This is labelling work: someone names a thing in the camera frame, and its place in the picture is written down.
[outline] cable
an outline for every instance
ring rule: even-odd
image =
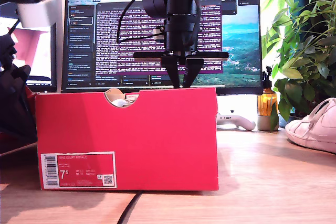
[[[148,35],[144,37],[132,37],[132,38],[127,38],[127,39],[121,39],[119,40],[119,42],[125,42],[125,41],[136,40],[136,39],[148,39],[148,38],[152,38],[152,37],[159,36],[159,35],[164,35],[164,33],[152,34],[152,35]]]
[[[118,29],[117,29],[117,43],[119,43],[119,37],[120,37],[120,28],[121,28],[121,22],[122,22],[122,18],[125,16],[126,12],[128,11],[128,9],[130,8],[130,6],[135,2],[136,0],[132,0],[131,2],[129,2],[126,6],[126,8],[124,9],[124,11],[122,12],[120,18],[119,18],[119,22],[118,22]]]
[[[16,28],[16,26],[20,23],[20,19],[18,19],[15,24],[11,27],[11,29],[9,30],[8,34],[12,34]]]
[[[126,206],[124,212],[122,212],[122,214],[121,214],[121,216],[120,216],[117,224],[123,224],[124,223],[127,214],[129,213],[129,211],[131,210],[131,208],[135,206],[135,203],[137,203],[137,200],[139,199],[139,197],[141,196],[141,194],[142,194],[142,191],[138,191],[136,193],[136,195],[134,195],[133,199]]]

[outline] computer monitor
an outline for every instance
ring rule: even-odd
[[[0,6],[0,34],[8,33],[17,21],[16,4]],[[27,85],[34,92],[56,91],[56,25],[22,28],[19,23],[12,33],[17,50],[13,63],[17,67],[30,65]]]
[[[130,0],[66,0],[62,92],[124,92],[172,88],[159,61],[139,62],[136,51],[164,51],[154,38],[116,43],[119,17]],[[261,93],[259,0],[201,0],[199,51],[229,52],[228,61],[206,61],[192,87],[217,94]],[[148,36],[162,19],[149,17],[137,0],[125,15],[121,38]]]

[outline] desk surface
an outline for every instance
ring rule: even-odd
[[[219,191],[144,193],[128,223],[334,222],[336,155],[293,145],[283,130],[217,139]],[[34,151],[2,162],[1,223],[117,223],[134,193],[41,191]]]

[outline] barcode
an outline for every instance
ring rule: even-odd
[[[114,186],[113,174],[103,175],[103,186]]]
[[[56,156],[45,156],[45,182],[47,186],[59,186]]]

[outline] shoe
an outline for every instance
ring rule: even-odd
[[[321,102],[302,120],[285,127],[287,137],[306,148],[336,154],[336,98]]]

